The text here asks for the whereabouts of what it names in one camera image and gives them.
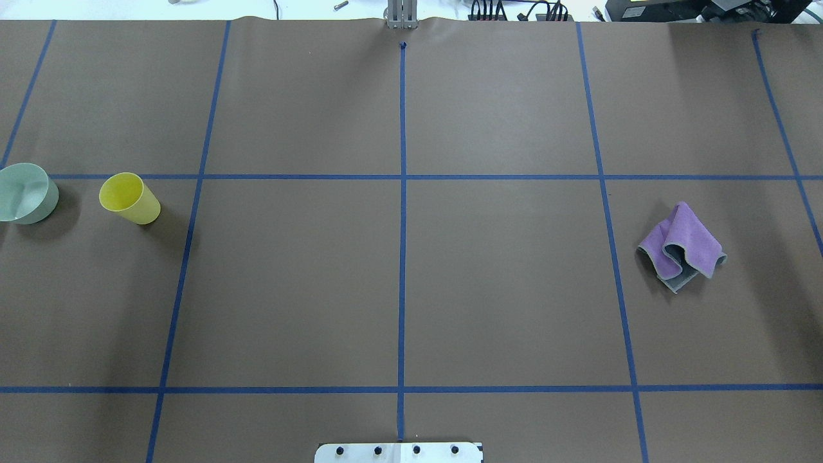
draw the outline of purple cloth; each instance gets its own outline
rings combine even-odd
[[[682,201],[638,249],[649,256],[660,281],[675,293],[698,273],[712,278],[714,267],[726,261],[720,243]]]

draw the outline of white metal bracket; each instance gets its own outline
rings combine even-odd
[[[389,29],[417,29],[417,0],[388,0],[386,26]]]
[[[483,463],[477,442],[323,444],[314,463]]]

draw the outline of mint green bowl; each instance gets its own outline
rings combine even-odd
[[[57,186],[42,167],[12,164],[0,171],[0,222],[39,222],[57,206],[58,196]]]

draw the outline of horizontal blue line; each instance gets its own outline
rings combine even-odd
[[[113,174],[52,174],[55,180],[105,180]],[[546,174],[138,174],[147,180],[600,180],[599,175]],[[606,174],[606,180],[796,180],[794,175],[678,175]],[[823,180],[823,175],[803,175],[803,180]]]
[[[405,386],[408,394],[528,394],[570,392],[823,391],[821,383],[656,384],[604,386]],[[0,394],[397,394],[396,386],[0,386]]]

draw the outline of white object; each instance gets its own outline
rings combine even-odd
[[[314,463],[482,463],[477,442],[395,442],[323,444]]]

